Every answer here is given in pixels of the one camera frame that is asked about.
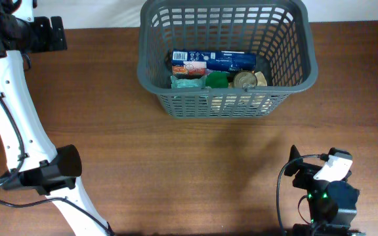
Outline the blue cardboard box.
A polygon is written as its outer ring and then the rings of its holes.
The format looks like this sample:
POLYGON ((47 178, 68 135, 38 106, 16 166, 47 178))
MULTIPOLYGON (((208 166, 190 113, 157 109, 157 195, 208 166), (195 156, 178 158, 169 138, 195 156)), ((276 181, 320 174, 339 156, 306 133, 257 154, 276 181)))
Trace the blue cardboard box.
POLYGON ((253 71, 256 55, 238 51, 174 50, 171 53, 173 75, 203 76, 214 71, 237 73, 253 71))

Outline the silver tin can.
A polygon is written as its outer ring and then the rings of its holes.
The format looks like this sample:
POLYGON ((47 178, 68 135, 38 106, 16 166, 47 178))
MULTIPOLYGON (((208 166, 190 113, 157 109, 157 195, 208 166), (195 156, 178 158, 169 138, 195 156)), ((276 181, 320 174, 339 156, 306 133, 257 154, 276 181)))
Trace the silver tin can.
POLYGON ((257 77, 251 71, 241 71, 237 73, 233 80, 234 88, 253 88, 257 86, 257 77))

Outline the tan paper pouch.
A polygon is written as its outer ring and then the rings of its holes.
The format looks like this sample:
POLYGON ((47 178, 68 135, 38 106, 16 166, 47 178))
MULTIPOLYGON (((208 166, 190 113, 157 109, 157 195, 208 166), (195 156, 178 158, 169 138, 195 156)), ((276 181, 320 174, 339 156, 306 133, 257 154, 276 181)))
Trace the tan paper pouch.
MULTIPOLYGON (((257 77, 257 86, 256 87, 266 87, 267 81, 265 79, 264 74, 262 72, 257 72, 257 73, 254 73, 254 74, 257 77)), ((234 88, 233 81, 229 83, 229 87, 234 88)))

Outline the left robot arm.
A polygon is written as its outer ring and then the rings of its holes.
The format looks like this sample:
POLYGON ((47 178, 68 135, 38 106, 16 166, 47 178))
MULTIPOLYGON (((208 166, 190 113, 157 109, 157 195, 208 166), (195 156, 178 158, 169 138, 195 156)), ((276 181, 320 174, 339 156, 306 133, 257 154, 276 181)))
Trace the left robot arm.
POLYGON ((35 1, 0 1, 0 137, 7 158, 0 189, 35 190, 76 235, 112 235, 85 191, 77 148, 54 146, 32 102, 29 55, 68 48, 61 17, 36 17, 36 7, 35 1))

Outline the green lid jar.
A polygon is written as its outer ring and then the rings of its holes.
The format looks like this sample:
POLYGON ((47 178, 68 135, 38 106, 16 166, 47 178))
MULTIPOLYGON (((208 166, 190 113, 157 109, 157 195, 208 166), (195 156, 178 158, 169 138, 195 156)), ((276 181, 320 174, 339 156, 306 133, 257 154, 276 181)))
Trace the green lid jar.
POLYGON ((227 74, 219 71, 210 73, 205 80, 205 86, 211 87, 212 89, 228 88, 227 74))

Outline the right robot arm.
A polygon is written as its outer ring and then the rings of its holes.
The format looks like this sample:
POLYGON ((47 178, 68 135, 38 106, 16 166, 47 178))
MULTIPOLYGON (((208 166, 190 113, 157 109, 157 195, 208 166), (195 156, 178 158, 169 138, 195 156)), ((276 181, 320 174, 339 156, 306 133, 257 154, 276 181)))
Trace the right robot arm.
POLYGON ((351 228, 360 195, 360 190, 348 183, 351 166, 352 155, 345 150, 333 147, 328 153, 301 155, 296 146, 291 146, 289 160, 278 174, 276 187, 276 208, 282 233, 287 235, 279 210, 280 182, 285 175, 295 177, 293 187, 306 190, 300 200, 307 200, 310 212, 310 220, 295 224, 290 235, 365 235, 351 228))

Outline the teal snack packet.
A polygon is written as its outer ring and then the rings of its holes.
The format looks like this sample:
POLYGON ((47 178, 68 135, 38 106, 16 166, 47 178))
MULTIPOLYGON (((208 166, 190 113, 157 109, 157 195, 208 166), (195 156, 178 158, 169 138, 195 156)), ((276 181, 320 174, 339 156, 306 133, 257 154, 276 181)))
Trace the teal snack packet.
POLYGON ((207 76, 204 75, 199 79, 179 79, 176 76, 172 75, 171 88, 172 89, 187 89, 187 88, 204 88, 206 84, 207 76))

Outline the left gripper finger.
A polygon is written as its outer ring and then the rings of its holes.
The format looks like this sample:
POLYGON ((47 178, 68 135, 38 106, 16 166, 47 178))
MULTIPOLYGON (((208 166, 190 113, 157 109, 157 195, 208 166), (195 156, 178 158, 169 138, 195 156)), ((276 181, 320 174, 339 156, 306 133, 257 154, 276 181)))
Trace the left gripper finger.
POLYGON ((51 48, 53 51, 67 50, 67 41, 64 32, 63 21, 60 16, 52 16, 52 41, 51 48))
POLYGON ((32 28, 32 52, 52 51, 52 28, 49 19, 45 16, 35 17, 31 23, 32 28))

